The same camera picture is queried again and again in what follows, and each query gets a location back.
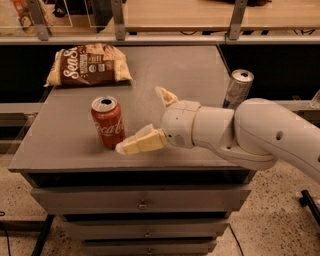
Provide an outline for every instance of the floor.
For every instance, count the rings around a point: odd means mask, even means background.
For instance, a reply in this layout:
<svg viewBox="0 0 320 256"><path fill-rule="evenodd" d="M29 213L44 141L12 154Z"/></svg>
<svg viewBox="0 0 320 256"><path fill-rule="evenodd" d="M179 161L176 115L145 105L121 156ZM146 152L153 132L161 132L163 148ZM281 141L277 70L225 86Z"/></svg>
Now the floor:
<svg viewBox="0 0 320 256"><path fill-rule="evenodd" d="M30 196L31 186L20 174L6 168L12 155L0 155L0 220L44 220L46 213ZM300 206L300 191L307 189L320 199L320 186L301 171L279 161L259 171L250 183L252 192L239 212L229 218L245 256L318 256L320 228L308 208ZM10 233L12 256L32 254L38 233ZM0 237L0 255L8 255L7 240ZM84 256L55 218L43 256ZM240 248L228 228L209 256L238 256Z"/></svg>

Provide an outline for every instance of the coca-cola can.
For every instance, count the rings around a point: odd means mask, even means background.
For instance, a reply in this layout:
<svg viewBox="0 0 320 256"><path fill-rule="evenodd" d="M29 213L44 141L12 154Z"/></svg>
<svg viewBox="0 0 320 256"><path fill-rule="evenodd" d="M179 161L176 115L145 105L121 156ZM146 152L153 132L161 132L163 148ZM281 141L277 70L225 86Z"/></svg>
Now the coca-cola can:
<svg viewBox="0 0 320 256"><path fill-rule="evenodd" d="M115 149L116 145L125 139L118 101L111 96L98 97L91 104L91 114L101 143Z"/></svg>

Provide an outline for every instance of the silver soda can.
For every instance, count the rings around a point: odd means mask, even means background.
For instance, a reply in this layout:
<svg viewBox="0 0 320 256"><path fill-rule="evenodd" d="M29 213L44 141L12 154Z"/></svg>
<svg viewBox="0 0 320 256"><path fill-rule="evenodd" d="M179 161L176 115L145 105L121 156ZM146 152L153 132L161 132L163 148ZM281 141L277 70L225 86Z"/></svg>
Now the silver soda can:
<svg viewBox="0 0 320 256"><path fill-rule="evenodd" d="M244 69L237 69L232 72L223 108L236 109L247 99L254 76Z"/></svg>

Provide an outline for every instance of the drawer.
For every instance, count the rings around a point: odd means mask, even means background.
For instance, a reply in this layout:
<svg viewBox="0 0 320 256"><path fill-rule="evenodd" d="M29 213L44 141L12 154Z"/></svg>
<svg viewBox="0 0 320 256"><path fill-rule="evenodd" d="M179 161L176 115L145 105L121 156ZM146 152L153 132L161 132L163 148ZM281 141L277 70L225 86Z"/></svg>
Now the drawer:
<svg viewBox="0 0 320 256"><path fill-rule="evenodd" d="M101 241L84 242L87 255L181 255L212 252L214 240Z"/></svg>
<svg viewBox="0 0 320 256"><path fill-rule="evenodd" d="M224 219L139 219L66 222L64 230L75 240L216 238L227 226Z"/></svg>
<svg viewBox="0 0 320 256"><path fill-rule="evenodd" d="M241 167L159 170L28 173L37 188L74 186L214 185L249 183L255 171Z"/></svg>
<svg viewBox="0 0 320 256"><path fill-rule="evenodd" d="M66 187L33 189L35 200L49 214L128 212L237 211L250 193L249 185L197 188Z"/></svg>

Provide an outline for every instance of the brand logo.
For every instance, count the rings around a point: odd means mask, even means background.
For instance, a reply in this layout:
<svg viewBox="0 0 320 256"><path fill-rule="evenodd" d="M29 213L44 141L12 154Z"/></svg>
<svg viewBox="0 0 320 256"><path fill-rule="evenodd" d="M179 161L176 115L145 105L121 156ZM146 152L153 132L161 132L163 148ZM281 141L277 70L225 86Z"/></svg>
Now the brand logo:
<svg viewBox="0 0 320 256"><path fill-rule="evenodd" d="M119 119L118 123L111 126L102 127L98 122L94 122L94 124L96 126L98 133L106 137L111 137L114 134L119 134L123 130L123 124L122 124L121 118Z"/></svg>
<svg viewBox="0 0 320 256"><path fill-rule="evenodd" d="M63 53L63 56L69 57L67 59L68 66L66 70L63 71L63 74L66 77L71 77L73 79L77 79L79 77L78 73L78 52L77 48L71 48Z"/></svg>

